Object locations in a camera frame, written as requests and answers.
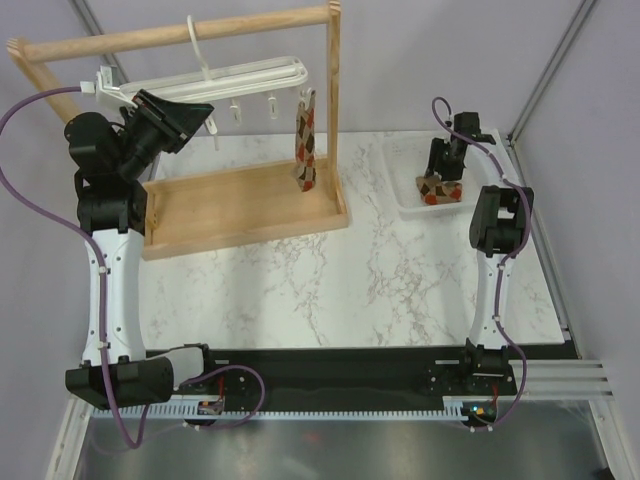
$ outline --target gray wall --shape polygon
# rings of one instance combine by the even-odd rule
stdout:
[[[82,35],[65,0],[5,2],[3,38],[44,41]],[[63,84],[91,76],[96,61],[60,65]],[[0,54],[0,111],[34,93]],[[45,102],[5,130],[0,162],[14,185],[67,218],[75,217],[73,162],[63,124]],[[40,479],[66,405],[64,370],[78,363],[87,322],[87,265],[82,241],[18,204],[0,188],[0,471]]]
[[[107,32],[318,5],[326,0],[89,0]],[[436,127],[431,98],[479,110],[486,125],[515,122],[579,0],[344,0],[341,130]],[[200,46],[210,66],[296,55],[311,85],[326,89],[324,27],[211,40]],[[132,80],[198,71],[191,45],[120,55]],[[242,99],[236,128],[229,103],[217,102],[223,133],[289,133],[295,95],[282,94],[281,119],[271,121],[266,97]],[[318,122],[325,121],[324,100]]]
[[[605,362],[640,457],[640,3],[600,2],[525,129],[572,326]]]

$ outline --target wooden rack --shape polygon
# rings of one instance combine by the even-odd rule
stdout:
[[[339,0],[327,5],[194,24],[199,40],[326,24],[327,156],[317,162],[317,184],[301,193],[291,176],[293,161],[148,182],[147,260],[264,242],[344,228],[347,207],[338,177],[340,74]],[[60,87],[46,62],[188,43],[187,25],[111,33],[31,44],[11,39],[14,63],[39,90]],[[63,122],[81,113],[69,95],[47,101]]]

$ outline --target checkered fabric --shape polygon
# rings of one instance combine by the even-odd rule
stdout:
[[[316,91],[313,90],[307,108],[305,108],[303,101],[298,103],[296,117],[296,168],[294,175],[303,192],[311,190],[316,184],[315,108]]]
[[[462,199],[462,184],[460,182],[443,182],[440,175],[417,177],[416,185],[427,205],[457,203]]]

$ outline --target white marble surface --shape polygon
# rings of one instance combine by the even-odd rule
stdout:
[[[340,135],[348,228],[143,262],[147,348],[462,344],[477,286],[471,213],[400,219],[382,175],[381,141],[391,135],[404,133]],[[293,135],[224,137],[220,146],[193,139],[161,159],[157,178],[293,158]],[[507,331],[519,343],[562,342],[533,242],[518,258]]]

